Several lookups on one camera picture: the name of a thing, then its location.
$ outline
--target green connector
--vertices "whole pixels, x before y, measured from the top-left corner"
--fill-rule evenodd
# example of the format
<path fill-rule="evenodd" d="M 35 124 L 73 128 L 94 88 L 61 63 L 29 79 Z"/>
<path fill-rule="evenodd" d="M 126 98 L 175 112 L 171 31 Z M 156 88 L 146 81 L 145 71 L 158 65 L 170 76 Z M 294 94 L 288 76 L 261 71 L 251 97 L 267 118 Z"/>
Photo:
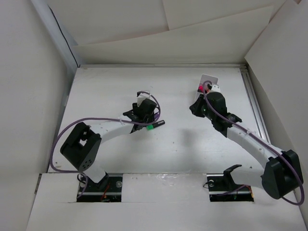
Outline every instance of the green connector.
<path fill-rule="evenodd" d="M 148 131 L 154 129 L 153 124 L 146 126 L 146 129 L 148 129 Z"/>

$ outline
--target white table surface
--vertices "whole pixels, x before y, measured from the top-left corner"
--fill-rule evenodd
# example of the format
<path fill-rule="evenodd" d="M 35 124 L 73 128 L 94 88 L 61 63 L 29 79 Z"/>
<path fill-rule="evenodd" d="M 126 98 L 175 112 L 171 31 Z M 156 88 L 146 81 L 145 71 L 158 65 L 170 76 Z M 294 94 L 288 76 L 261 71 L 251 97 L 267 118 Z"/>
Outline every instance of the white table surface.
<path fill-rule="evenodd" d="M 95 161 L 107 172 L 217 173 L 234 164 L 261 168 L 244 149 L 215 131 L 208 119 L 191 114 L 189 106 L 194 102 L 202 74 L 218 78 L 228 111 L 256 129 L 239 67 L 202 65 L 79 68 L 61 129 L 83 117 L 117 118 L 131 109 L 137 91 L 150 90 L 161 104 L 161 119 L 166 124 L 101 145 Z M 60 139 L 53 157 L 54 165 L 63 170 L 75 170 L 59 152 L 70 131 Z"/>
<path fill-rule="evenodd" d="M 124 174 L 123 202 L 76 203 L 77 175 L 46 173 L 26 231 L 306 230 L 297 206 L 258 188 L 255 202 L 210 202 L 205 180 L 200 173 Z"/>

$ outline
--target black cable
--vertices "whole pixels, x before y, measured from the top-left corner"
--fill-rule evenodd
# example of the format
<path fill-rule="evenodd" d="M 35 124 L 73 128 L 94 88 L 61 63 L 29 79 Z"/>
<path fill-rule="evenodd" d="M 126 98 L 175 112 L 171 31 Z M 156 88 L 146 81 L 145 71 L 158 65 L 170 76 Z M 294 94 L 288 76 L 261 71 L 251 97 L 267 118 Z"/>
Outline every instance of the black cable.
<path fill-rule="evenodd" d="M 64 34 L 63 34 L 62 30 L 61 30 L 61 27 L 60 27 L 60 25 L 59 25 L 59 23 L 58 23 L 58 20 L 57 20 L 56 16 L 54 15 L 54 13 L 53 13 L 52 9 L 50 8 L 50 6 L 48 6 L 48 7 L 49 7 L 49 9 L 50 9 L 50 11 L 51 11 L 51 13 L 52 13 L 54 19 L 56 20 L 56 23 L 57 23 L 57 25 L 58 25 L 58 27 L 59 27 L 59 29 L 60 29 L 60 32 L 61 32 L 63 38 L 64 38 L 65 41 L 66 41 L 66 44 L 67 44 L 67 46 L 68 46 L 68 48 L 69 48 L 69 50 L 70 50 L 72 56 L 74 57 L 75 63 L 76 63 L 76 65 L 77 65 L 77 68 L 80 67 L 80 65 L 78 65 L 77 60 L 76 60 L 76 58 L 75 58 L 75 56 L 74 56 L 74 54 L 73 54 L 73 52 L 72 52 L 72 50 L 71 50 L 71 48 L 70 48 L 70 46 L 69 46 L 67 40 L 66 40 L 66 37 L 64 36 Z"/>
<path fill-rule="evenodd" d="M 83 176 L 81 173 L 79 173 L 78 175 L 77 175 L 77 180 L 80 182 L 80 183 L 86 183 L 86 178 L 85 178 L 85 176 Z"/>
<path fill-rule="evenodd" d="M 208 189 L 207 187 L 205 187 L 207 184 L 208 184 L 208 182 L 207 182 L 207 183 L 205 183 L 205 184 L 203 185 L 203 187 L 204 187 L 205 189 Z"/>

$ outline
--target white cardboard wall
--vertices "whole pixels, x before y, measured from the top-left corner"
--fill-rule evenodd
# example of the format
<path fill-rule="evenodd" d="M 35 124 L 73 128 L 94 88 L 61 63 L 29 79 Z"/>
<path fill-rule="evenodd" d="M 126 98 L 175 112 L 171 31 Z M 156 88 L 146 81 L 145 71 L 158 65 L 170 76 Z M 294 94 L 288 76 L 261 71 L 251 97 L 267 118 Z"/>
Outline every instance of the white cardboard wall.
<path fill-rule="evenodd" d="M 273 145 L 280 147 L 283 150 L 296 150 L 296 148 L 291 143 L 290 137 L 285 130 L 283 123 L 279 119 L 278 114 L 276 113 L 272 103 L 269 101 L 267 94 L 265 93 L 263 87 L 258 81 L 256 75 L 253 73 L 251 67 L 248 67 L 249 75 L 254 86 L 254 90 L 257 96 L 257 100 L 262 111 L 262 116 L 266 124 L 266 129 L 270 136 L 270 141 Z M 304 177 L 304 189 L 305 192 L 308 192 L 308 184 L 306 181 L 308 179 L 307 167 L 303 166 L 302 163 L 302 172 Z M 296 197 L 300 200 L 300 191 L 297 189 Z M 302 216 L 306 224 L 308 224 L 308 200 L 306 199 L 304 204 L 300 207 Z"/>
<path fill-rule="evenodd" d="M 168 31 L 162 0 L 47 0 L 79 45 Z"/>
<path fill-rule="evenodd" d="M 308 165 L 307 22 L 307 0 L 299 5 L 288 0 L 245 57 L 305 166 Z"/>
<path fill-rule="evenodd" d="M 271 18 L 285 0 L 163 0 L 170 30 L 273 5 Z"/>
<path fill-rule="evenodd" d="M 30 1 L 1 1 L 0 28 L 0 230 L 24 231 L 66 68 Z"/>
<path fill-rule="evenodd" d="M 241 63 L 271 12 L 268 6 L 155 35 L 74 48 L 89 64 Z"/>

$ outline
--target white wall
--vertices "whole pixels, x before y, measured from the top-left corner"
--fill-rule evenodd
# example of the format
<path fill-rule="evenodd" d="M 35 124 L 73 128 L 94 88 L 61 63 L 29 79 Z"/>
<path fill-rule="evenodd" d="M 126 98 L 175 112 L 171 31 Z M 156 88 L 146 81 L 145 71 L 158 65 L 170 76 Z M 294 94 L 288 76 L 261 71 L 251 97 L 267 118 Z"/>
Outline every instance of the white wall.
<path fill-rule="evenodd" d="M 260 106 L 260 110 L 263 115 L 263 119 L 269 133 L 270 141 L 273 145 L 280 147 L 283 150 L 294 150 L 296 152 L 297 148 L 292 144 L 284 126 L 279 119 L 278 114 L 276 113 L 273 105 L 271 104 L 268 96 L 266 95 L 264 89 L 262 88 L 260 82 L 256 78 L 252 69 L 248 67 L 249 75 L 257 96 L 257 100 Z M 303 177 L 304 177 L 304 189 L 305 192 L 308 192 L 308 173 L 306 167 L 301 163 Z M 300 191 L 296 191 L 296 197 L 300 199 Z M 308 224 L 308 199 L 305 200 L 304 204 L 300 207 L 303 218 L 306 225 Z"/>
<path fill-rule="evenodd" d="M 286 1 L 260 35 L 246 60 L 262 86 L 263 107 L 267 127 L 276 145 L 293 146 L 301 160 L 304 189 L 308 192 L 307 130 L 308 112 L 308 0 L 299 4 Z M 308 200 L 301 206 L 308 224 Z"/>
<path fill-rule="evenodd" d="M 30 0 L 2 0 L 0 29 L 0 230 L 24 231 L 66 68 Z"/>

